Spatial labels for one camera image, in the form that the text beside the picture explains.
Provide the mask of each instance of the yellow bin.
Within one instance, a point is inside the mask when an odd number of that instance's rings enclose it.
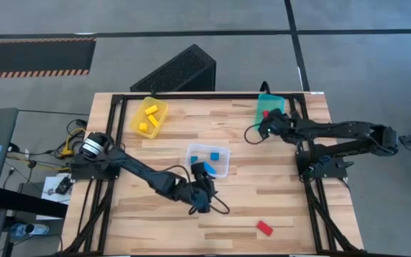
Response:
[[[153,113],[152,115],[158,121],[158,125],[154,126],[150,120],[148,120],[145,110],[152,105],[156,105],[158,110]],[[142,104],[139,106],[136,115],[131,119],[129,122],[129,127],[136,133],[141,136],[145,136],[146,138],[153,139],[156,137],[156,134],[160,131],[161,125],[163,124],[164,120],[168,115],[168,104],[163,101],[159,101],[158,99],[154,99],[153,97],[147,96],[142,101]],[[147,124],[147,132],[142,132],[139,130],[139,124],[146,123]]]

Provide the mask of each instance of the red block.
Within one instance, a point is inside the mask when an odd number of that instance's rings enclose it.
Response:
[[[258,222],[258,225],[256,227],[267,236],[272,235],[272,232],[274,231],[270,226],[262,221]]]

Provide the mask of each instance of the teal container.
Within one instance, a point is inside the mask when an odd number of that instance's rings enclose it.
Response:
[[[274,96],[270,94],[260,94],[258,96],[258,107],[256,109],[255,124],[261,123],[264,119],[264,111],[272,111],[279,108],[282,113],[285,109],[285,99],[282,96]]]

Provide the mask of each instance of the yellow block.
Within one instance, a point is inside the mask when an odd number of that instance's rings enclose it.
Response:
[[[154,125],[157,126],[158,125],[158,121],[155,119],[155,117],[153,117],[153,115],[148,115],[148,119],[150,120],[150,122]]]
[[[145,123],[139,124],[139,130],[142,132],[147,132],[147,124]]]
[[[149,108],[146,109],[146,114],[150,115],[152,113],[154,113],[155,111],[158,110],[158,107],[156,105],[152,105]]]

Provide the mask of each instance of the wooden table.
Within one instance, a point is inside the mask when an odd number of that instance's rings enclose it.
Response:
[[[88,132],[106,130],[111,97],[110,93],[95,95]],[[330,121],[324,94],[305,93],[305,98],[310,119]],[[216,179],[215,188],[230,206],[230,214],[212,211],[189,216],[190,206],[160,197],[145,181],[122,171],[112,199],[105,254],[314,253],[305,191],[295,166],[295,147],[274,136],[256,146],[243,138],[244,130],[254,122],[257,101],[164,101],[169,104],[169,113],[155,139],[142,138],[129,128],[128,121],[141,101],[128,101],[122,139],[126,152],[161,170],[174,164],[184,165],[186,149],[191,143],[228,148],[229,174]],[[287,101],[285,110],[289,110]],[[113,135],[118,113],[117,109]],[[251,131],[249,139],[256,141],[257,133]],[[335,143],[331,139],[317,141]],[[175,172],[184,176],[182,170]],[[335,178],[323,181],[332,219],[351,243],[362,248],[349,191]],[[79,181],[73,187],[63,229],[65,246],[76,237],[87,185],[88,181]],[[93,188],[83,224],[88,220]],[[213,205],[220,208],[216,201]],[[274,228],[272,236],[267,237],[255,227],[259,220]],[[91,249],[97,247],[100,225],[98,221]],[[319,225],[323,248],[328,248],[321,218]]]

